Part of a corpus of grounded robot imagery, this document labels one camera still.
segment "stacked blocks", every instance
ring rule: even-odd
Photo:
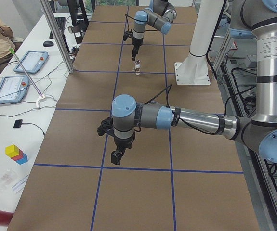
[[[14,144],[5,148],[5,154],[20,165],[28,161],[27,155]]]

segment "white table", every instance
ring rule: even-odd
[[[65,16],[68,19],[69,14],[56,13],[55,16]],[[19,58],[21,58],[28,50],[47,51],[49,53],[49,59],[46,61],[46,64],[36,75],[32,75],[32,78],[37,83],[40,91],[43,91],[50,84],[50,80],[45,76],[63,61],[54,39],[51,39],[54,42],[54,46],[43,47],[43,42],[50,40],[49,33],[50,29],[43,15],[16,53]],[[70,49],[72,46],[76,46],[74,35],[69,34],[67,29],[65,29],[65,36]],[[10,64],[4,69],[0,75],[0,83],[4,76],[17,75],[13,71],[16,64],[17,63]],[[65,64],[60,64],[59,67],[49,75],[52,84],[49,86],[45,94],[52,95],[58,100],[66,83],[67,75],[68,72]],[[35,88],[29,86],[23,101],[35,102],[38,96],[39,95]],[[0,177],[8,169],[11,169],[17,175],[17,178],[7,185],[6,189],[0,189],[0,210],[9,212],[15,211],[22,190],[15,193],[12,190],[12,186],[30,173],[44,138],[41,130],[34,125],[22,125],[19,129],[13,129],[15,120],[22,119],[23,123],[34,123],[46,132],[55,111],[54,106],[56,106],[55,101],[52,99],[45,99],[40,101],[40,108],[42,109],[36,109],[13,118],[0,116]],[[29,111],[33,108],[36,108],[35,103],[4,104],[0,105],[0,114],[12,116],[21,112]],[[5,147],[12,144],[18,146],[28,156],[27,163],[19,165],[5,155]],[[0,231],[6,229],[6,227],[0,227]]]

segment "tablet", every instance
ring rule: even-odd
[[[20,61],[28,73],[35,74],[40,71],[47,59],[48,53],[46,51],[27,51]],[[19,64],[14,68],[14,71],[24,73]]]
[[[18,103],[26,95],[28,76],[5,76],[0,83],[0,104]]]

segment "keyboard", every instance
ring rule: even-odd
[[[55,17],[56,22],[58,24],[59,30],[61,31],[61,34],[63,35],[65,31],[65,25],[66,25],[66,17]],[[50,33],[50,39],[53,39],[53,33]]]

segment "white cylinder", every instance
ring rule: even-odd
[[[189,56],[175,63],[178,85],[209,85],[206,53],[221,13],[224,0],[202,0]]]

